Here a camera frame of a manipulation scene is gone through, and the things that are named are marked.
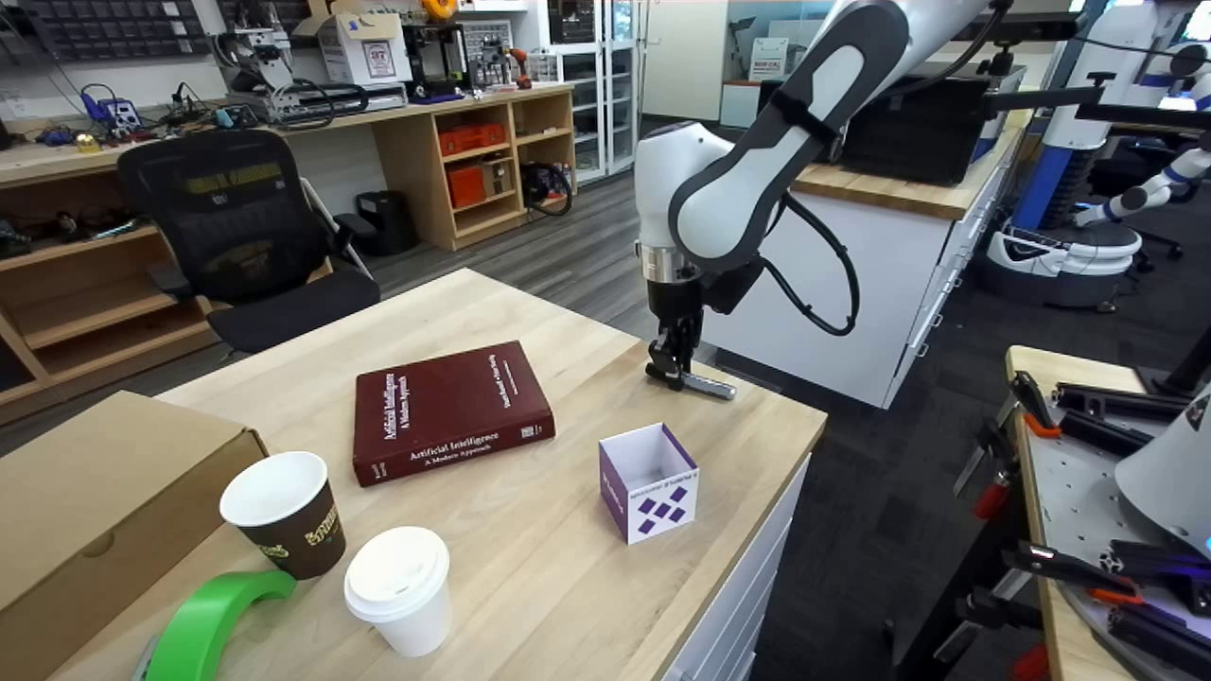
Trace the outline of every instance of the floor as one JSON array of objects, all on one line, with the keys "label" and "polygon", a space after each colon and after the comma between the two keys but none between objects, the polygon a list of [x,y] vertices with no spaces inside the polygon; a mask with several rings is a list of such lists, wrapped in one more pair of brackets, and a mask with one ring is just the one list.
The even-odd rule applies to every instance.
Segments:
[{"label": "floor", "polygon": [[[952,498],[950,484],[971,449],[976,425],[1001,396],[1008,343],[1040,343],[1134,368],[1175,363],[1207,326],[1207,222],[1201,201],[1141,215],[1137,225],[1183,240],[1183,262],[1158,262],[1116,315],[1048,309],[971,283],[961,288],[889,411],[705,349],[705,360],[830,411],[759,633],[755,681],[892,677],[898,643],[913,636],[976,532],[971,498]],[[407,290],[450,268],[478,268],[604,326],[651,335],[656,317],[643,301],[632,240],[632,177],[620,174],[584,188],[579,204],[561,219],[533,215],[521,232],[461,252],[421,247],[378,258],[369,268],[384,290]],[[223,363],[229,356],[207,349],[119,385],[160,394]],[[103,394],[2,427],[0,449],[34,440]],[[1034,633],[981,636],[950,677],[1008,677],[1029,643]]]}]

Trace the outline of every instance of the white cube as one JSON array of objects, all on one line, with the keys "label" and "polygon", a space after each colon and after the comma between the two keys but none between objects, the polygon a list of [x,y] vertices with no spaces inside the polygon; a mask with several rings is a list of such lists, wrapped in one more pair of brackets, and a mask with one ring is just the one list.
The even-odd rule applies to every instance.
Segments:
[{"label": "white cube", "polygon": [[701,470],[667,425],[598,444],[601,504],[629,546],[697,517]]}]

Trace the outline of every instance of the paper cup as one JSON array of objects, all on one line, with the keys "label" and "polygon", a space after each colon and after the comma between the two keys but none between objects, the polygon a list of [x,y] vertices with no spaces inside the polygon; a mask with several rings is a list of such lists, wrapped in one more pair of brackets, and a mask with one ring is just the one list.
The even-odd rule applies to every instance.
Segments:
[{"label": "paper cup", "polygon": [[345,553],[330,465],[310,449],[267,455],[241,470],[223,486],[220,514],[295,577],[326,573]]},{"label": "paper cup", "polygon": [[369,536],[345,571],[345,604],[405,659],[430,654],[450,636],[450,553],[424,527]]}]

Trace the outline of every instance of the book cover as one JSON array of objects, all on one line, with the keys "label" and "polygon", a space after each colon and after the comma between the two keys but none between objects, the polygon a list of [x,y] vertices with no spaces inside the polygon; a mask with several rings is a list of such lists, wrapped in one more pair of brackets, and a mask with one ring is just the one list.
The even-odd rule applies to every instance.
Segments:
[{"label": "book cover", "polygon": [[556,435],[517,339],[358,375],[352,418],[364,486]]}]

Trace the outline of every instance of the office chair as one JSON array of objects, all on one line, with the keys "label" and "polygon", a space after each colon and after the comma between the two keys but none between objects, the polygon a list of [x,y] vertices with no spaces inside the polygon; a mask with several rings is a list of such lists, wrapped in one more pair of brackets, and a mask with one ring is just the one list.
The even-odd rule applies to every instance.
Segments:
[{"label": "office chair", "polygon": [[165,233],[171,296],[207,301],[234,353],[261,353],[378,301],[378,283],[273,131],[199,131],[116,158],[130,201]]}]

